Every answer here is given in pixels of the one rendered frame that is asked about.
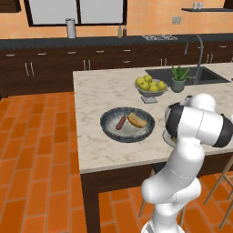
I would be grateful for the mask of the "red brown sausage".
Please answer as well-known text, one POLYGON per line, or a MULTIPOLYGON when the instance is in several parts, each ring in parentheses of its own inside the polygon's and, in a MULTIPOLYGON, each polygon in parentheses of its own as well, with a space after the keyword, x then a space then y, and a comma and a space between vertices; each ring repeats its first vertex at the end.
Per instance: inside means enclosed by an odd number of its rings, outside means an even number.
POLYGON ((120 130, 122 128, 122 126, 124 125, 126 119, 127 119, 126 116, 121 117, 121 119, 119 120, 119 122, 116 125, 116 130, 120 130))

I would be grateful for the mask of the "dark blue speckled bowl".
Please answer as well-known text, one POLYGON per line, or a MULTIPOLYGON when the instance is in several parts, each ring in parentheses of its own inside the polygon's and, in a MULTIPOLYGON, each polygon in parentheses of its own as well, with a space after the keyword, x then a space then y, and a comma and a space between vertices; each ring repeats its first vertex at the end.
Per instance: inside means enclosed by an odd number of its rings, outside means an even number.
POLYGON ((148 112, 140 108, 122 106, 106 111, 100 118, 100 126, 104 133, 115 141, 135 143, 144 140, 152 133, 155 127, 155 119, 148 112), (127 117, 131 113, 134 113, 142 120, 146 120, 147 124, 139 128, 133 126, 128 119, 126 119, 122 127, 117 129, 117 124, 121 122, 122 117, 127 117))

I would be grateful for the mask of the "golden hot dog bun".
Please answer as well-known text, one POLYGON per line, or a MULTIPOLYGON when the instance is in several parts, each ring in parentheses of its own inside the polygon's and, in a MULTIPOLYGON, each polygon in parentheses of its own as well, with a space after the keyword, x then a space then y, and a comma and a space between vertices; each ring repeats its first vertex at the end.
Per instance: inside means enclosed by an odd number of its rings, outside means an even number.
POLYGON ((127 120, 130 122, 131 125, 138 127, 138 128, 143 128, 147 125, 147 121, 143 120, 139 116, 137 116, 135 113, 130 113, 127 116, 127 120))

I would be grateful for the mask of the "white plate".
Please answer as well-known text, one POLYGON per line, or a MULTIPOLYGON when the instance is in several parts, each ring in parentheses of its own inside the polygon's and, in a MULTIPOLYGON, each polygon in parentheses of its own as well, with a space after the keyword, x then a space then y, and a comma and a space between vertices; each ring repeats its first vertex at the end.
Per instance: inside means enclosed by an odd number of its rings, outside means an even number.
POLYGON ((173 138, 166 130, 163 131, 162 137, 164 141, 171 147, 175 147, 177 140, 173 138))

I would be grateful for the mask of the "black sink basin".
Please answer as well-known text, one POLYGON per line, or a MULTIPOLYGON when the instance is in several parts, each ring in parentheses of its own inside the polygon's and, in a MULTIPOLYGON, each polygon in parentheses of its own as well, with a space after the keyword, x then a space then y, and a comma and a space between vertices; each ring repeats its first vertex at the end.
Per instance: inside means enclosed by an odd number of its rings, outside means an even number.
MULTIPOLYGON (((218 84, 218 83, 228 83, 228 80, 217 73, 211 71, 206 67, 201 67, 199 70, 199 77, 195 78, 197 69, 195 67, 190 67, 187 73, 188 79, 186 80, 187 86, 193 85, 208 85, 208 84, 218 84)), ((148 69, 147 73, 151 75, 154 79, 164 81, 168 86, 171 86, 173 72, 171 68, 162 69, 148 69)))

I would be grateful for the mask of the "green plant in grey pot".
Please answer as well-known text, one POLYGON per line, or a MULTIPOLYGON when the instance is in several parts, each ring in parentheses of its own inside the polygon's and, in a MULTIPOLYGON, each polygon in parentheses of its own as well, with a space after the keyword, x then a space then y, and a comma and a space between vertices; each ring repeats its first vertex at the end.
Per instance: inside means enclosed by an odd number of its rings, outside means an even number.
POLYGON ((189 78, 188 75, 189 68, 182 69, 181 66, 177 68, 172 67, 172 81, 171 81, 171 89, 175 93, 180 93, 185 88, 186 80, 189 78))

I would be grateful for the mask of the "dark wood kitchen island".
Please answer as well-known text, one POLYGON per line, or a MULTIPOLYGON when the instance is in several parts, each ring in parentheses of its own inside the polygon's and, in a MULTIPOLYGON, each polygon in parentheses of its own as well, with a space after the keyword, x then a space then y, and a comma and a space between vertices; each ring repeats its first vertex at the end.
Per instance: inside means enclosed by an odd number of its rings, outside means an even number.
POLYGON ((76 133, 87 233, 100 233, 98 194, 142 184, 151 164, 166 161, 172 147, 165 143, 166 107, 188 95, 208 93, 217 101, 216 110, 233 115, 233 63, 209 64, 208 69, 227 79, 225 84, 187 86, 180 94, 168 90, 155 104, 145 104, 134 87, 146 69, 75 71, 76 133), (119 106, 147 111, 155 120, 152 134, 137 143, 119 143, 106 136, 100 117, 119 106))

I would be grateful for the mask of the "dark wood cupboard run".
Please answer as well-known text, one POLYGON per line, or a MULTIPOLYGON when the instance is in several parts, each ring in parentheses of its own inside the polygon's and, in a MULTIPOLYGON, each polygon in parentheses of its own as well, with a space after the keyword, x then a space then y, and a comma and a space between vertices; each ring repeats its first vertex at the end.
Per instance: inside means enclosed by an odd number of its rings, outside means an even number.
MULTIPOLYGON (((0 39, 0 99, 72 91, 73 73, 84 70, 197 65, 200 43, 191 35, 176 41, 147 41, 142 36, 0 39)), ((233 34, 200 35, 201 64, 233 61, 233 34)))

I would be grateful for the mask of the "black hob with grates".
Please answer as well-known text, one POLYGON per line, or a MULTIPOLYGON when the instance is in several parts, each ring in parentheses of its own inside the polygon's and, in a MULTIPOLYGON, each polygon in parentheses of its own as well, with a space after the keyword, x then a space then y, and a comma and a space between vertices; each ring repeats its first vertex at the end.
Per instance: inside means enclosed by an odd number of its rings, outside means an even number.
POLYGON ((147 41, 176 41, 177 36, 174 35, 142 35, 147 41))

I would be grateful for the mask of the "grey cylinder canister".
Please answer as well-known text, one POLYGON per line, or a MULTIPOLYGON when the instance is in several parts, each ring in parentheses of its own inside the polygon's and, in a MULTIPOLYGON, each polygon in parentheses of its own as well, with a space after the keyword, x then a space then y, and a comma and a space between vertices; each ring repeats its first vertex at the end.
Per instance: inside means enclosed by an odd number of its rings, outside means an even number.
POLYGON ((76 37, 76 21, 74 18, 66 19, 66 31, 69 39, 74 39, 76 37))

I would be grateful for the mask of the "grey curved tap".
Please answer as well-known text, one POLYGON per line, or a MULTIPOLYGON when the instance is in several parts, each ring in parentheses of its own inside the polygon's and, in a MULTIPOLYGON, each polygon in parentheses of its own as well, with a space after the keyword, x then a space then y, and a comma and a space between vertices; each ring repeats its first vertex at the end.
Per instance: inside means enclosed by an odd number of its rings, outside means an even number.
POLYGON ((187 55, 187 50, 188 50, 189 43, 195 37, 198 39, 198 41, 200 43, 200 53, 199 53, 199 59, 198 59, 196 74, 194 76, 192 76, 193 84, 196 84, 197 81, 198 81, 200 65, 201 65, 202 56, 203 56, 203 52, 204 52, 204 46, 203 46, 203 41, 202 41, 201 37, 199 35, 192 35, 188 39, 188 41, 186 43, 185 51, 184 51, 184 55, 187 55))

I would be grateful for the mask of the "black framed window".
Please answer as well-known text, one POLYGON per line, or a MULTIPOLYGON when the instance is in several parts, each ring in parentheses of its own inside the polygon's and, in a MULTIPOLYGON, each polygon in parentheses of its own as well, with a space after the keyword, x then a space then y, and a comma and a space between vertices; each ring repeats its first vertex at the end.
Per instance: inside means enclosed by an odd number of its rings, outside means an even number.
POLYGON ((127 0, 24 0, 30 26, 125 25, 127 0))

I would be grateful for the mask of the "grey pedestal fruit bowl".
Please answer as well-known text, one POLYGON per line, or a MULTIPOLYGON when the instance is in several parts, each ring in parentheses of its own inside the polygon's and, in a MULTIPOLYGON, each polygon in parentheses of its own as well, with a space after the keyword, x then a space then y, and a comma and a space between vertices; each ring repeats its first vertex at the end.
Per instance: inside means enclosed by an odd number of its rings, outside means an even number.
POLYGON ((149 92, 149 91, 142 90, 140 87, 137 86, 137 84, 135 84, 135 88, 141 95, 141 99, 143 100, 145 104, 156 103, 157 102, 156 97, 162 96, 167 91, 167 88, 165 88, 164 90, 161 90, 161 91, 149 92))

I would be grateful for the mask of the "dark wall shelf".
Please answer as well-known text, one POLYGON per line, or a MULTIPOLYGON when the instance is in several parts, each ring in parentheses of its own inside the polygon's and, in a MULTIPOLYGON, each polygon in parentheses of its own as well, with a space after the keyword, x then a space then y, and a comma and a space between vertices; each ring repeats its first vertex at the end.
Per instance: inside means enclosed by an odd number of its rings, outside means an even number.
POLYGON ((201 9, 193 9, 193 8, 181 8, 182 11, 193 12, 193 13, 230 13, 233 12, 233 9, 228 8, 201 8, 201 9))

